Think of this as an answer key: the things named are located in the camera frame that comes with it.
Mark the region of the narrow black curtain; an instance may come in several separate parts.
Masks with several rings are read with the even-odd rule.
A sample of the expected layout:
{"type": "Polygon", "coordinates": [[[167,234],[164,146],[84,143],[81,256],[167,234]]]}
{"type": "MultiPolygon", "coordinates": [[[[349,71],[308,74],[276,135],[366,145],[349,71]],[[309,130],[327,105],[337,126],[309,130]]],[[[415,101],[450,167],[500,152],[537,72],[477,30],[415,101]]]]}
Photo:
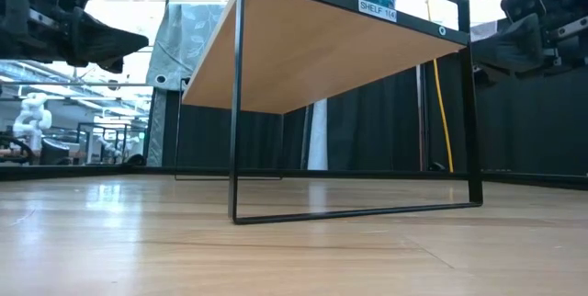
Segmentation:
{"type": "MultiPolygon", "coordinates": [[[[257,112],[240,115],[239,161],[242,168],[299,169],[306,109],[284,116],[257,112]]],[[[179,104],[176,91],[166,94],[163,165],[226,169],[229,165],[231,112],[179,104]]]]}

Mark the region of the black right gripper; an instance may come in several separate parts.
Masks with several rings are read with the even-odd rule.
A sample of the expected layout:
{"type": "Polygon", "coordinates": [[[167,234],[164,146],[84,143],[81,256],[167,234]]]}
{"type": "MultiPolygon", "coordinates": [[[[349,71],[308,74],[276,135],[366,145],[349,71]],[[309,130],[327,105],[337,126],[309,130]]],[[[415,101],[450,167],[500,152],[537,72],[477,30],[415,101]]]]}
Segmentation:
{"type": "Polygon", "coordinates": [[[547,72],[566,72],[588,65],[588,0],[545,0],[544,41],[539,17],[529,15],[514,23],[499,19],[498,32],[471,43],[476,87],[491,87],[508,77],[542,66],[547,72]]]}

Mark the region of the grey metal pole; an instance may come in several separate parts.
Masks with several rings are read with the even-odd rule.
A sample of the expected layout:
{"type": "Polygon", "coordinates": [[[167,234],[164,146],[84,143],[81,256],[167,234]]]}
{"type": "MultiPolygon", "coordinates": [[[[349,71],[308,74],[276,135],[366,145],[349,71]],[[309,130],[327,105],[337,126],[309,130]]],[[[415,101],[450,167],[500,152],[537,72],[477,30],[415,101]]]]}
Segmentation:
{"type": "Polygon", "coordinates": [[[421,65],[415,66],[415,83],[417,93],[417,112],[418,112],[418,126],[419,126],[419,161],[420,170],[426,170],[426,154],[424,144],[424,115],[423,115],[423,93],[422,93],[422,74],[421,65]]]}

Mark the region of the grey tarp with grommets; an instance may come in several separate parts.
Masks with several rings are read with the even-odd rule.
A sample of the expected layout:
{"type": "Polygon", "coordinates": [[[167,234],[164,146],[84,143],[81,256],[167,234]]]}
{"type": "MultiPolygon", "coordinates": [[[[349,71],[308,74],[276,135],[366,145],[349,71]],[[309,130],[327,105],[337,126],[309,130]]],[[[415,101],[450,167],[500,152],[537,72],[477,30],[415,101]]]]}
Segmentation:
{"type": "Polygon", "coordinates": [[[154,89],[147,165],[163,165],[166,94],[187,87],[224,9],[223,4],[171,3],[153,44],[146,83],[154,89]]]}

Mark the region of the white fabric strip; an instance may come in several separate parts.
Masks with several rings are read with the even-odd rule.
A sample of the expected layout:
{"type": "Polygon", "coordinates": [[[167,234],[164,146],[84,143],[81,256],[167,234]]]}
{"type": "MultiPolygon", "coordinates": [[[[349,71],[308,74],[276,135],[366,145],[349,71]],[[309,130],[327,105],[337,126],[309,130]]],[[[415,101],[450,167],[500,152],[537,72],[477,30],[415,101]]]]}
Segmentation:
{"type": "Polygon", "coordinates": [[[316,102],[312,112],[308,169],[327,170],[327,100],[316,102]]]}

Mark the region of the wide black curtain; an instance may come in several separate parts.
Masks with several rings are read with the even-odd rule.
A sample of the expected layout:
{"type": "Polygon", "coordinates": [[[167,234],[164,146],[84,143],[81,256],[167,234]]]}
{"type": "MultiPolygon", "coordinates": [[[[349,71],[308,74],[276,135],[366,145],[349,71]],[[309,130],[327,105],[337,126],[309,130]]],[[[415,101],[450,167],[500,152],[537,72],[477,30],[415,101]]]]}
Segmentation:
{"type": "MultiPolygon", "coordinates": [[[[447,55],[424,75],[430,159],[466,168],[460,63],[447,55]]],[[[588,174],[588,67],[555,76],[506,78],[476,90],[481,168],[588,174]]],[[[327,101],[333,170],[417,171],[415,71],[405,70],[327,101]]]]}

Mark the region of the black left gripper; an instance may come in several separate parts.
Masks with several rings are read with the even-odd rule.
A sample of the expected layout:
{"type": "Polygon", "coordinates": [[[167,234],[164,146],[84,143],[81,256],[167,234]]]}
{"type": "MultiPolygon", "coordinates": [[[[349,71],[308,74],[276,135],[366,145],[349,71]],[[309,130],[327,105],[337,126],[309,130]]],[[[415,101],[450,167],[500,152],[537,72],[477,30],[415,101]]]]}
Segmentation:
{"type": "Polygon", "coordinates": [[[147,37],[112,28],[79,7],[68,12],[50,0],[0,0],[0,60],[95,63],[121,74],[123,58],[148,45],[147,37]]]}

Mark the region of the black box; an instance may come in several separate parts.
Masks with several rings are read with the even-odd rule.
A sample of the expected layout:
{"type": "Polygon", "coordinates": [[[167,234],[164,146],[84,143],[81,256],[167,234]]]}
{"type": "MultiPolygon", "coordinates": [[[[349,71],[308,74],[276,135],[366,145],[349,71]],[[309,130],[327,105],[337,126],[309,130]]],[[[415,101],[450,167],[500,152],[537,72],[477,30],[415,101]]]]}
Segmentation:
{"type": "Polygon", "coordinates": [[[68,165],[70,164],[70,148],[62,142],[43,138],[41,141],[40,164],[41,165],[68,165]]]}

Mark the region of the small grey tarp piece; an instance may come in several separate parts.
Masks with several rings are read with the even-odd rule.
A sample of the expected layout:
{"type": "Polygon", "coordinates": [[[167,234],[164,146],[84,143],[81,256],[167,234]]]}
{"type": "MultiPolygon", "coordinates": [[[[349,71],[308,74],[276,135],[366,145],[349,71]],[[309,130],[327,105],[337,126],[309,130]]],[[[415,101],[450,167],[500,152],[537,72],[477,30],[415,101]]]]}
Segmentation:
{"type": "Polygon", "coordinates": [[[490,21],[470,28],[471,41],[485,40],[498,32],[498,21],[490,21]]]}

